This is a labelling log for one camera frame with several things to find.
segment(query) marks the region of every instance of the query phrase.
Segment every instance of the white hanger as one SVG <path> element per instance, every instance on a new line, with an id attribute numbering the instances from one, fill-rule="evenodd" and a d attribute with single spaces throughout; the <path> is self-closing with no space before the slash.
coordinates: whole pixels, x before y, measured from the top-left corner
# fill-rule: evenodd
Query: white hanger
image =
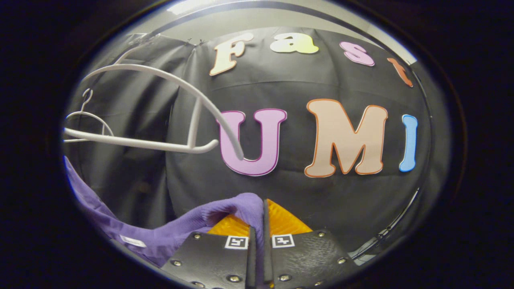
<path id="1" fill-rule="evenodd" d="M 117 137 L 114 136 L 112 133 L 112 130 L 109 128 L 107 123 L 103 121 L 100 117 L 84 112 L 84 105 L 91 99 L 91 96 L 93 92 L 90 93 L 89 98 L 84 102 L 82 105 L 82 109 L 78 112 L 74 112 L 69 114 L 66 118 L 77 115 L 77 114 L 83 114 L 87 116 L 94 117 L 95 119 L 99 120 L 103 123 L 102 128 L 102 134 L 94 134 L 94 133 L 87 133 L 77 130 L 72 130 L 65 128 L 64 133 L 70 136 L 78 137 L 81 139 L 73 139 L 73 140 L 65 140 L 65 142 L 71 142 L 71 141 L 97 141 L 97 142 L 103 142 L 103 143 L 110 143 L 112 145 L 121 145 L 121 146 L 127 146 L 127 147 L 134 147 L 134 148 L 143 148 L 143 149 L 153 149 L 153 150 L 162 150 L 162 151 L 169 151 L 169 152 L 181 152 L 181 153 L 193 153 L 193 154 L 200 154 L 200 153 L 206 153 L 212 149 L 214 149 L 219 141 L 217 139 L 213 139 L 208 144 L 197 147 L 196 146 L 196 135 L 198 132 L 198 122 L 200 120 L 200 112 L 202 104 L 211 112 L 211 114 L 218 120 L 222 128 L 227 132 L 227 135 L 230 139 L 230 142 L 232 143 L 232 146 L 234 147 L 235 154 L 239 160 L 242 160 L 244 158 L 243 149 L 241 148 L 241 144 L 239 143 L 238 137 L 234 134 L 234 132 L 230 129 L 229 124 L 221 114 L 221 112 L 218 110 L 218 108 L 203 94 L 201 91 L 199 91 L 197 88 L 195 88 L 193 85 L 189 84 L 188 82 L 182 80 L 181 78 L 165 72 L 160 69 L 156 69 L 149 66 L 139 65 L 139 64 L 113 64 L 109 66 L 105 66 L 102 68 L 99 68 L 92 73 L 88 74 L 86 77 L 84 77 L 84 80 L 105 72 L 105 71 L 111 71 L 111 70 L 135 70 L 135 71 L 142 71 L 151 73 L 155 76 L 159 76 L 161 78 L 164 78 L 166 80 L 169 80 L 171 82 L 174 82 L 178 84 L 181 88 L 185 89 L 189 93 L 191 93 L 194 97 L 196 97 L 196 102 L 193 108 L 193 114 L 191 116 L 191 123 L 189 125 L 189 134 L 188 134 L 188 143 L 187 144 L 175 144 L 175 143 L 167 143 L 167 142 L 158 142 L 158 141 L 149 141 L 149 140 L 140 140 L 140 139 L 133 139 L 133 138 L 125 138 L 125 137 Z M 87 89 L 83 96 L 85 94 L 91 91 L 90 89 Z M 110 135 L 103 135 L 104 128 L 107 127 L 107 130 L 109 131 Z"/>

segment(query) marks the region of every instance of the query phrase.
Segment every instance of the hanger hook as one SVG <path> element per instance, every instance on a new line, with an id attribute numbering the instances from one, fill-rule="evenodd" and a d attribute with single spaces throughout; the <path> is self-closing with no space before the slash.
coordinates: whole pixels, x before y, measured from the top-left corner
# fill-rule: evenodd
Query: hanger hook
<path id="1" fill-rule="evenodd" d="M 82 108 L 80 108 L 80 112 L 84 112 L 84 106 L 86 105 L 86 103 L 88 103 L 90 100 L 91 100 L 91 97 L 93 97 L 93 90 L 92 89 L 86 89 L 84 91 L 84 93 L 82 94 L 82 97 L 85 97 L 86 94 L 89 94 L 89 97 L 86 99 L 86 101 L 84 101 L 84 103 L 82 104 Z"/>

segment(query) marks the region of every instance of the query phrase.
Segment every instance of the clothes hanger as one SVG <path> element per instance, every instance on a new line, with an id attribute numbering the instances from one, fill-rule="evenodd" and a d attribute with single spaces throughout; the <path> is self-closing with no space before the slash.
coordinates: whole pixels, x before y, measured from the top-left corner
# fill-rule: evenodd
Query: clothes hanger
<path id="1" fill-rule="evenodd" d="M 77 131 L 73 129 L 64 128 L 64 133 L 70 136 L 78 137 L 80 139 L 73 139 L 73 140 L 65 140 L 65 142 L 73 142 L 73 141 L 97 141 L 102 143 L 109 143 L 112 145 L 120 145 L 120 146 L 127 146 L 127 147 L 133 147 L 133 148 L 143 148 L 143 149 L 153 149 L 153 150 L 162 150 L 162 151 L 168 151 L 168 152 L 181 152 L 181 153 L 193 153 L 193 154 L 200 154 L 200 153 L 206 153 L 212 149 L 214 149 L 218 144 L 219 141 L 217 139 L 213 139 L 208 144 L 197 147 L 196 146 L 196 135 L 198 132 L 198 122 L 200 120 L 200 113 L 201 113 L 201 107 L 202 105 L 207 108 L 211 112 L 211 114 L 218 120 L 221 127 L 227 132 L 227 135 L 230 139 L 230 142 L 232 143 L 232 146 L 234 147 L 234 151 L 236 153 L 236 156 L 239 160 L 243 160 L 244 154 L 243 149 L 241 148 L 241 144 L 239 143 L 238 137 L 234 134 L 234 132 L 230 129 L 229 124 L 221 114 L 221 112 L 218 110 L 218 108 L 197 88 L 195 88 L 193 85 L 189 84 L 188 82 L 182 80 L 181 78 L 165 72 L 160 69 L 156 69 L 149 66 L 139 65 L 139 64 L 117 64 L 123 57 L 120 57 L 115 64 L 108 65 L 102 68 L 99 68 L 90 74 L 88 74 L 86 77 L 82 79 L 82 81 L 87 80 L 88 78 L 97 75 L 99 73 L 103 73 L 106 71 L 113 71 L 113 70 L 134 70 L 134 71 L 141 71 L 146 73 L 151 73 L 155 76 L 159 76 L 161 78 L 164 78 L 166 80 L 169 80 L 178 86 L 180 86 L 182 89 L 188 91 L 191 93 L 194 97 L 196 97 L 196 102 L 193 108 L 193 114 L 191 116 L 191 123 L 189 125 L 189 134 L 188 134 L 188 142 L 187 144 L 175 144 L 175 143 L 167 143 L 167 142 L 158 142 L 158 141 L 149 141 L 149 140 L 140 140 L 140 139 L 133 139 L 133 138 L 126 138 L 126 137 L 117 137 L 114 136 L 112 133 L 112 130 L 109 128 L 107 123 L 103 121 L 100 117 L 84 112 L 84 105 L 91 99 L 91 96 L 93 92 L 90 89 L 87 89 L 83 96 L 85 96 L 86 93 L 91 92 L 89 94 L 89 98 L 82 104 L 82 108 L 78 112 L 74 112 L 69 114 L 66 118 L 83 114 L 87 116 L 91 116 L 97 120 L 99 120 L 103 124 L 102 128 L 102 134 L 94 134 L 94 133 L 88 133 L 88 132 L 82 132 Z M 110 135 L 104 135 L 104 129 L 107 127 L 107 130 L 109 131 Z"/>

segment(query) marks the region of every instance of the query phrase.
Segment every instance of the purple cloth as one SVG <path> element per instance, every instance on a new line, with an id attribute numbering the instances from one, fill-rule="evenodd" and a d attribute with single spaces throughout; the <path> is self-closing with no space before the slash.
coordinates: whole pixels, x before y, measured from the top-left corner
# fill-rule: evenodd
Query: purple cloth
<path id="1" fill-rule="evenodd" d="M 198 206 L 180 218 L 155 229 L 139 228 L 118 220 L 96 193 L 78 176 L 68 158 L 64 157 L 64 159 L 71 187 L 88 216 L 110 238 L 124 244 L 138 256 L 162 267 L 190 233 L 194 231 L 208 232 L 222 218 L 233 213 L 255 228 L 257 238 L 256 277 L 257 280 L 263 280 L 264 209 L 262 199 L 256 194 L 242 193 L 233 198 Z M 120 235 L 142 241 L 146 247 L 129 244 L 123 241 Z M 258 285 L 262 287 L 262 281 L 258 282 Z"/>

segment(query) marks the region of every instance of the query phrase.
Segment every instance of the metal rivet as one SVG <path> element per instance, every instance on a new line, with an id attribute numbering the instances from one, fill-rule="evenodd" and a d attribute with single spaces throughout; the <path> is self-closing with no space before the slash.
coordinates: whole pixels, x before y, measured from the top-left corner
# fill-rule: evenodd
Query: metal rivet
<path id="1" fill-rule="evenodd" d="M 195 284 L 196 286 L 199 286 L 199 287 L 202 287 L 202 288 L 205 288 L 205 285 L 203 285 L 202 283 L 200 282 L 192 282 L 193 284 Z"/>
<path id="2" fill-rule="evenodd" d="M 241 278 L 239 276 L 236 276 L 236 275 L 230 275 L 230 276 L 227 277 L 227 279 L 230 282 L 234 282 L 234 283 L 241 282 Z"/>
<path id="3" fill-rule="evenodd" d="M 284 274 L 284 275 L 280 275 L 279 276 L 279 280 L 280 281 L 289 281 L 289 280 L 291 280 L 291 278 L 292 278 L 291 275 L 288 275 L 288 274 Z"/>

